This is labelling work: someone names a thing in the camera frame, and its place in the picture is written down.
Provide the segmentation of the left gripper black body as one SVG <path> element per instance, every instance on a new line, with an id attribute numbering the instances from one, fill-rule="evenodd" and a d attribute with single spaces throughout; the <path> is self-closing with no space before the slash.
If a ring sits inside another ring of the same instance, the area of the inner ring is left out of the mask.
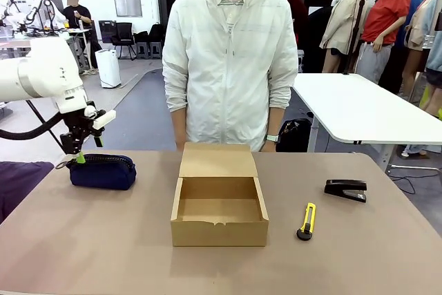
<path id="1" fill-rule="evenodd" d="M 62 150 L 66 155 L 77 155 L 84 141 L 96 133 L 103 133 L 104 128 L 94 129 L 96 119 L 106 114 L 105 110 L 97 110 L 95 103 L 89 101 L 86 108 L 62 114 L 68 132 L 60 135 Z"/>

